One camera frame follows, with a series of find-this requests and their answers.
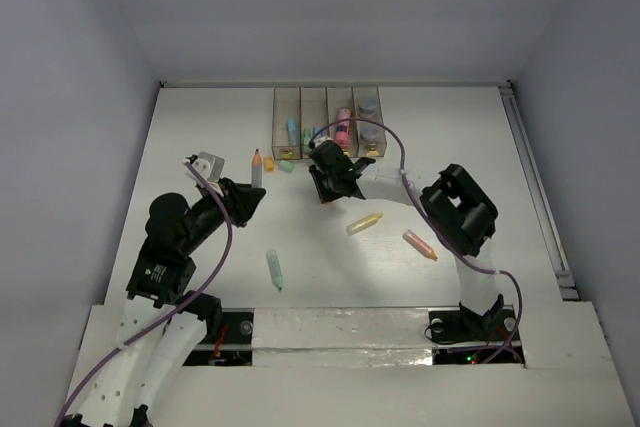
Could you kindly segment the grey orange-tip highlighter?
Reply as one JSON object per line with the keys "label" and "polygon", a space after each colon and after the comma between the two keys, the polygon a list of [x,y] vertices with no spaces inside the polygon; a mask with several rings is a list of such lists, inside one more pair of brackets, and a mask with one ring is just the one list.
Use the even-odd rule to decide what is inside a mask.
{"label": "grey orange-tip highlighter", "polygon": [[262,167],[263,160],[258,149],[255,150],[251,161],[251,187],[262,187]]}

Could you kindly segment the yellow highlighter pen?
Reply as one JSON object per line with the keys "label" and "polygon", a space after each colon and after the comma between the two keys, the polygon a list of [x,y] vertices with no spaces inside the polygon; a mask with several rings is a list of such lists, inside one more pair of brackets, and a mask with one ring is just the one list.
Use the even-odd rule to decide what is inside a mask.
{"label": "yellow highlighter pen", "polygon": [[349,224],[345,231],[349,236],[353,236],[359,232],[362,232],[375,224],[377,224],[383,217],[382,213],[373,213],[366,217],[363,217],[351,224]]}

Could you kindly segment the green pen cap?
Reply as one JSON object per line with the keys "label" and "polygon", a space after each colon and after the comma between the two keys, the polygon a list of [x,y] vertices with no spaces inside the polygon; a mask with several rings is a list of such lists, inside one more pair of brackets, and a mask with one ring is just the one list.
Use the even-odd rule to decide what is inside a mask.
{"label": "green pen cap", "polygon": [[280,160],[278,163],[278,169],[285,173],[292,173],[294,168],[295,164],[288,160]]}

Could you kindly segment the small clear jar blue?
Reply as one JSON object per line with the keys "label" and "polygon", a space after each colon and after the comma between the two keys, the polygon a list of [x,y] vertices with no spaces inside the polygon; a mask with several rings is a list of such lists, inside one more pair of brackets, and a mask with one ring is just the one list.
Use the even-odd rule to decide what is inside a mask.
{"label": "small clear jar blue", "polygon": [[365,144],[377,144],[384,137],[384,130],[368,122],[358,123],[360,140]]}

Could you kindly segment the green highlighter pen top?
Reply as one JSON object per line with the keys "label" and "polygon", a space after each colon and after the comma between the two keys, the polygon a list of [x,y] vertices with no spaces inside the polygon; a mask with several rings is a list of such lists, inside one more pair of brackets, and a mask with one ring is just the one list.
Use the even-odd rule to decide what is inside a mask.
{"label": "green highlighter pen top", "polygon": [[302,131],[302,154],[308,156],[310,153],[310,142],[312,138],[312,131],[310,128],[304,128]]}

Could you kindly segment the green highlighter pen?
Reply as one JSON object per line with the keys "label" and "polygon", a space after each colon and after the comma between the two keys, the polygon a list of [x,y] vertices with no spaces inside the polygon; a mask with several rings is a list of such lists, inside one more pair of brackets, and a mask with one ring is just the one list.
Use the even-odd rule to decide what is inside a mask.
{"label": "green highlighter pen", "polygon": [[308,156],[310,153],[310,142],[312,138],[312,131],[310,128],[304,128],[302,131],[302,154]]}
{"label": "green highlighter pen", "polygon": [[266,260],[267,260],[272,284],[278,291],[281,291],[284,285],[284,278],[282,275],[277,252],[274,249],[268,250],[266,252]]}

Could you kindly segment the blue highlighter pen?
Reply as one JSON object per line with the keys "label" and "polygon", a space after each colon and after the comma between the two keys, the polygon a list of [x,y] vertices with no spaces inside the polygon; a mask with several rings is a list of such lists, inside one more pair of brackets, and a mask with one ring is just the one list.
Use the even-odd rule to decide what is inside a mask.
{"label": "blue highlighter pen", "polygon": [[298,125],[295,118],[289,118],[286,123],[288,145],[291,149],[299,145]]}

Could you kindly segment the green highlighter pen bottom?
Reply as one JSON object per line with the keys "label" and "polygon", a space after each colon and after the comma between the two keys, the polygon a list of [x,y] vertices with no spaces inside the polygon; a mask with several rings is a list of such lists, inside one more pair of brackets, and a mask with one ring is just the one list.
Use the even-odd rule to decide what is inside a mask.
{"label": "green highlighter pen bottom", "polygon": [[284,278],[282,275],[277,252],[274,249],[268,250],[266,252],[266,260],[267,260],[272,284],[278,291],[281,291],[284,285]]}

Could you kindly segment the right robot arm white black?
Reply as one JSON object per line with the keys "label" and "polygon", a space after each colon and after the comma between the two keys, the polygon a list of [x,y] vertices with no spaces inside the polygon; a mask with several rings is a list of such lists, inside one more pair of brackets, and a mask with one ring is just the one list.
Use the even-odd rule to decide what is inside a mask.
{"label": "right robot arm white black", "polygon": [[490,240],[498,211],[471,175],[451,164],[432,184],[421,172],[378,165],[373,158],[356,161],[333,140],[311,143],[309,172],[323,203],[341,198],[384,200],[413,206],[455,259],[460,302],[454,320],[435,336],[456,329],[462,341],[486,340],[504,307],[492,265]]}

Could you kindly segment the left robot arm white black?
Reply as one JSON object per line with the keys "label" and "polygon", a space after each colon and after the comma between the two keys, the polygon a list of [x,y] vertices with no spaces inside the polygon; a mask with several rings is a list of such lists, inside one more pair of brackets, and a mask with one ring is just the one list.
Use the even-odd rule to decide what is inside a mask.
{"label": "left robot arm white black", "polygon": [[223,336],[220,299],[188,288],[192,255],[219,227],[245,226],[266,191],[228,178],[197,188],[194,204],[178,193],[151,203],[113,350],[76,387],[74,395],[84,398],[69,398],[57,425],[152,425],[196,345]]}

